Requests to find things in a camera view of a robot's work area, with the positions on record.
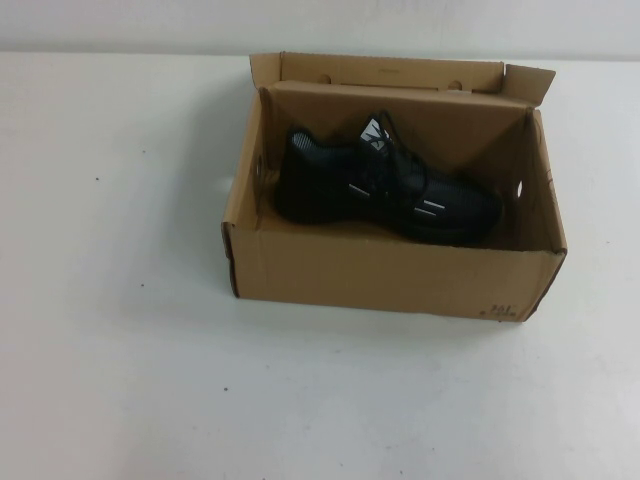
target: shoe logo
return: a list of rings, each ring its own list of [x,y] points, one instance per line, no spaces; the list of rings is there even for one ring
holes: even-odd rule
[[[362,135],[360,135],[360,138],[365,140],[366,142],[369,142],[369,144],[378,151],[384,148],[385,138],[391,140],[389,134],[380,126],[375,118],[371,119],[367,127],[362,132]]]

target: white surface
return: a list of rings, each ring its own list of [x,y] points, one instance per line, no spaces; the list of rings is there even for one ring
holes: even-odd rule
[[[0,0],[0,49],[640,60],[636,0]]]
[[[0,478],[638,478],[640,65],[545,65],[569,256],[512,325],[232,296],[246,58],[0,55]]]

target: shoe tongue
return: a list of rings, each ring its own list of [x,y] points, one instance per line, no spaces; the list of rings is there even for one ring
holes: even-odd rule
[[[382,128],[378,120],[372,117],[369,120],[367,126],[360,134],[360,144],[370,152],[377,152],[379,155],[386,157],[389,152],[387,149],[387,144],[382,140],[382,138],[387,138],[388,141],[392,142],[389,133],[384,128]]]

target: sneaker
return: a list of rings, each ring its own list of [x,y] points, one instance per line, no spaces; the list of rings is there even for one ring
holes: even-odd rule
[[[386,111],[372,115],[350,145],[323,145],[305,129],[290,131],[275,206],[296,223],[364,220],[448,245],[480,242],[502,214],[500,197],[407,150]]]

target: cardboard box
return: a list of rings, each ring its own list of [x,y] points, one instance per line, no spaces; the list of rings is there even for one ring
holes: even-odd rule
[[[524,321],[567,254],[542,119],[554,72],[501,62],[298,53],[251,57],[257,92],[222,234],[239,297]],[[498,189],[505,215],[474,248],[366,223],[294,225],[272,193],[291,125],[357,138],[389,110],[407,147]]]

